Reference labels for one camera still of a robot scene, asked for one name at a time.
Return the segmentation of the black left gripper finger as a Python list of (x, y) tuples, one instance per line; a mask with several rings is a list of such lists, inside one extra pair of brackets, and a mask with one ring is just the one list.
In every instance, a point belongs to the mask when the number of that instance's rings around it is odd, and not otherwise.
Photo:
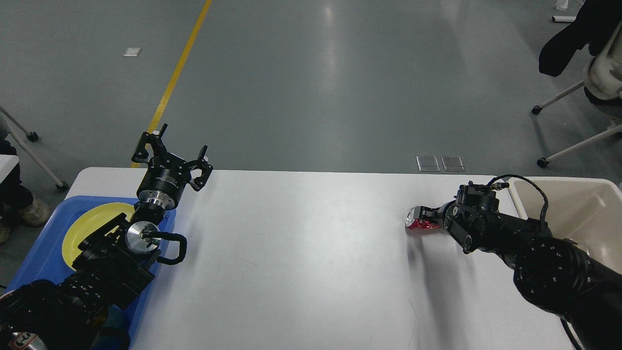
[(214, 169), (208, 162), (207, 151), (208, 146), (202, 146), (196, 159), (185, 161), (178, 167), (178, 175), (184, 186), (191, 186), (195, 192), (204, 188)]
[(170, 160), (168, 151), (165, 148), (162, 136), (168, 124), (165, 122), (160, 130), (143, 132), (140, 136), (134, 153), (131, 156), (132, 166), (146, 164), (149, 169), (169, 169)]

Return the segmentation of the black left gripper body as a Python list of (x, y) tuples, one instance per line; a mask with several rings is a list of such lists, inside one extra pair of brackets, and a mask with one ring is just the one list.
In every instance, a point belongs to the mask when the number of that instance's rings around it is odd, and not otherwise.
[(176, 209), (188, 184), (190, 170), (185, 166), (171, 169), (148, 166), (136, 195), (140, 202), (160, 206), (166, 211)]

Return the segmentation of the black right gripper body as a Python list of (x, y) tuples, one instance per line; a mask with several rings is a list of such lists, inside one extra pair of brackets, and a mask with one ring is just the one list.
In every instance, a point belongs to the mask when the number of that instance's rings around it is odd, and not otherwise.
[(457, 204), (455, 201), (447, 202), (438, 208), (437, 224), (440, 228), (451, 230), (457, 219)]

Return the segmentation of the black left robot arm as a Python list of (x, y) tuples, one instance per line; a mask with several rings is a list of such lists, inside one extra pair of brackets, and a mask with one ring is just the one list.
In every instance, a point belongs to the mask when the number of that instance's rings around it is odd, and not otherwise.
[(107, 326), (109, 308), (127, 309), (154, 280), (154, 263), (184, 261), (187, 238), (161, 230), (165, 214), (178, 207), (186, 186), (198, 192), (213, 171), (208, 146), (186, 161), (158, 133), (142, 133), (132, 162), (147, 165), (137, 190), (134, 213), (118, 213), (86, 236), (74, 259), (74, 272), (61, 283), (39, 279), (1, 297), (3, 350), (94, 350), (101, 339), (113, 339), (127, 350), (131, 336), (119, 326)]

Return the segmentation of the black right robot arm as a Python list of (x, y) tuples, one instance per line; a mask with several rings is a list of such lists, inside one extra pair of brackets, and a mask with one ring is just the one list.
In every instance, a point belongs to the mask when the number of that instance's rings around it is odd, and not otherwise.
[(513, 282), (529, 303), (560, 318), (575, 349), (621, 348), (622, 278), (569, 239), (553, 237), (546, 222), (549, 200), (538, 219), (499, 211), (496, 192), (509, 187), (506, 175), (486, 184), (458, 188), (453, 201), (438, 208), (411, 208), (408, 229), (444, 228), (465, 254), (494, 253), (513, 270)]

